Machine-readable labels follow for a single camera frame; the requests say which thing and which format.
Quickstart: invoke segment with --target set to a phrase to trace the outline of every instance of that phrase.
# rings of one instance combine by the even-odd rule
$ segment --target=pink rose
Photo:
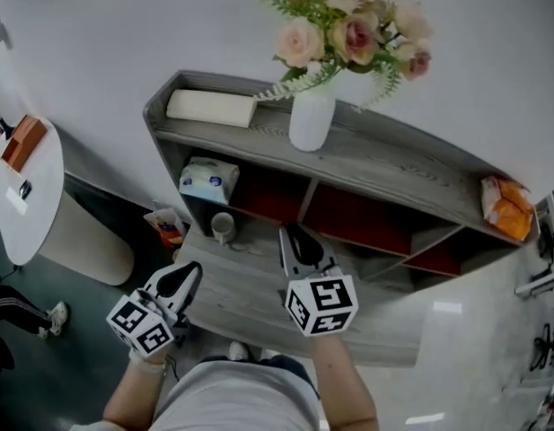
[[[410,41],[429,39],[434,32],[420,4],[397,6],[394,23],[398,31]]]
[[[290,67],[307,67],[324,56],[322,30],[304,17],[294,18],[278,30],[276,52]]]
[[[363,14],[353,14],[342,21],[336,21],[329,32],[329,40],[345,62],[354,61],[367,66],[379,49],[373,29],[378,19],[366,19]]]
[[[407,80],[415,80],[428,72],[431,59],[428,51],[420,51],[408,63],[401,64],[400,71]]]

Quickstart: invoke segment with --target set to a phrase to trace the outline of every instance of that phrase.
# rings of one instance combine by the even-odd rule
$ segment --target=white mug
[[[213,230],[213,235],[222,246],[232,241],[237,233],[234,228],[233,216],[226,212],[213,215],[211,219],[211,230]]]

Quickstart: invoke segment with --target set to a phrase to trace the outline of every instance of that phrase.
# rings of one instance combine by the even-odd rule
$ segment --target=white vase
[[[313,152],[324,144],[336,100],[330,82],[299,92],[293,101],[288,138],[299,150]]]

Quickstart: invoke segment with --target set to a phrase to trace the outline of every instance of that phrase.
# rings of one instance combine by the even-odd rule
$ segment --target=person
[[[69,309],[59,302],[52,310],[43,312],[10,286],[1,285],[0,278],[0,321],[11,322],[20,329],[46,339],[49,334],[61,335],[69,317]],[[14,362],[5,342],[0,338],[0,367],[13,369]]]
[[[319,429],[319,399],[330,429],[377,431],[374,401],[340,336],[313,338],[311,344],[320,396],[293,358],[262,356],[256,362],[233,342],[228,358],[206,358],[182,377],[156,415],[165,353],[141,360],[131,351],[102,421],[71,431]]]

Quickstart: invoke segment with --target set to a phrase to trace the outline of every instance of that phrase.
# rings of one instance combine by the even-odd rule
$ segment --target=sneaker
[[[234,341],[229,348],[229,359],[231,359],[231,361],[244,361],[249,359],[249,350],[240,341]]]
[[[47,337],[49,335],[49,330],[48,329],[45,329],[43,327],[40,327],[40,333],[37,334],[37,336],[40,338],[40,339],[43,339],[43,340],[46,340]]]
[[[49,331],[55,336],[61,335],[63,324],[67,322],[67,318],[69,317],[67,305],[63,302],[59,302],[55,305],[53,310],[48,310],[47,313],[51,317],[51,328]]]
[[[272,359],[273,357],[278,355],[280,355],[278,351],[263,348],[262,351],[260,351],[260,360],[262,361],[263,359]]]

